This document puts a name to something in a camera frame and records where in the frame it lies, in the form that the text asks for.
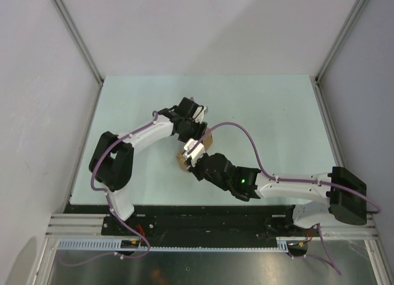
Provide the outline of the brown cardboard express box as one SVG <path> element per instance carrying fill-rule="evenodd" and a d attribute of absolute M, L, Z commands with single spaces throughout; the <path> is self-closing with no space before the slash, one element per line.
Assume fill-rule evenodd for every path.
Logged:
<path fill-rule="evenodd" d="M 209 133 L 209 134 L 203 139 L 203 141 L 202 141 L 201 143 L 204 145 L 205 151 L 206 151 L 206 153 L 207 153 L 207 150 L 209 149 L 209 147 L 210 147 L 210 146 L 212 145 L 212 143 L 213 143 L 212 134 Z M 183 171 L 188 171 L 188 169 L 187 169 L 186 166 L 184 165 L 184 161 L 185 161 L 185 160 L 181 157 L 182 150 L 183 150 L 183 147 L 182 147 L 182 149 L 177 153 L 177 156 L 176 156 L 177 162 L 178 162 L 179 167 L 181 168 L 181 170 L 183 170 Z"/>

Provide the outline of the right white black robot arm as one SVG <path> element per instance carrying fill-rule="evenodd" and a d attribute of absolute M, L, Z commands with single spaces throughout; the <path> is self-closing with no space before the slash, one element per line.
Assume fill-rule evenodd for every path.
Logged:
<path fill-rule="evenodd" d="M 258 168 L 234 166 L 220 153 L 202 154 L 185 161 L 187 170 L 197 180 L 206 180 L 233 197 L 250 199 L 294 198 L 307 201 L 296 205 L 284 221 L 290 236 L 299 236 L 317 224 L 340 222 L 363 226 L 367 223 L 366 184 L 344 167 L 333 167 L 329 173 L 304 178 L 263 175 Z"/>

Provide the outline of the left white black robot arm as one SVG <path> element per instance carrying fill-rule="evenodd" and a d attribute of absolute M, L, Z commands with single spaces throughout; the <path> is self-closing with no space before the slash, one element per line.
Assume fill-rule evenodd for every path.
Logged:
<path fill-rule="evenodd" d="M 207 131 L 204 121 L 207 111 L 207 106 L 184 97 L 178 105 L 153 111 L 152 119 L 138 129 L 122 136 L 110 131 L 100 136 L 89 163 L 90 187 L 104 193 L 110 212 L 117 217 L 114 227 L 122 235 L 130 235 L 136 228 L 136 221 L 131 217 L 135 208 L 126 195 L 135 155 L 173 135 L 187 149 L 196 145 Z"/>

